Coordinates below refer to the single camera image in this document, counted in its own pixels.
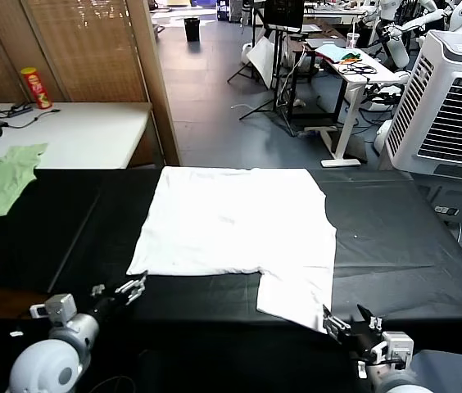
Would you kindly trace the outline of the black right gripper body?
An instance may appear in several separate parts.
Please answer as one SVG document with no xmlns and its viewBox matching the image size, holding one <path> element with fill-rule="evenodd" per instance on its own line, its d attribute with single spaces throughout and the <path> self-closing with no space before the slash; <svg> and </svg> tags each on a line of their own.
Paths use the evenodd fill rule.
<svg viewBox="0 0 462 393">
<path fill-rule="evenodd" d="M 336 322 L 336 341 L 345 349 L 354 352 L 357 359 L 363 361 L 375 361 L 377 355 L 372 349 L 382 342 L 382 332 L 377 328 L 371 328 L 369 323 Z"/>
</svg>

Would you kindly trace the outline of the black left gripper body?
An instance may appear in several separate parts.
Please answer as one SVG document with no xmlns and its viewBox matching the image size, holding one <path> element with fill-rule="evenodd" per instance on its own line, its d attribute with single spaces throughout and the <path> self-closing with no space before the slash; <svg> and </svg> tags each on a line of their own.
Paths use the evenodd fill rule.
<svg viewBox="0 0 462 393">
<path fill-rule="evenodd" d="M 98 324 L 102 324 L 125 307 L 129 303 L 131 296 L 130 292 L 113 291 L 93 294 L 91 295 L 90 306 L 86 309 L 86 314 L 93 317 Z"/>
</svg>

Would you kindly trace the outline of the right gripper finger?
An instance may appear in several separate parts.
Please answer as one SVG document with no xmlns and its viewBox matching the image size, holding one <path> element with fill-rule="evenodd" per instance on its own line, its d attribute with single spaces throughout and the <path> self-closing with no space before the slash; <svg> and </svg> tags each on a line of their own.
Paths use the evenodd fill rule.
<svg viewBox="0 0 462 393">
<path fill-rule="evenodd" d="M 344 341 L 351 335 L 351 325 L 333 315 L 326 305 L 323 305 L 323 328 L 335 341 Z"/>
<path fill-rule="evenodd" d="M 379 332 L 382 331 L 383 319 L 381 317 L 376 316 L 372 311 L 361 304 L 357 305 L 357 309 L 359 310 L 363 320 L 369 325 L 370 330 Z"/>
</svg>

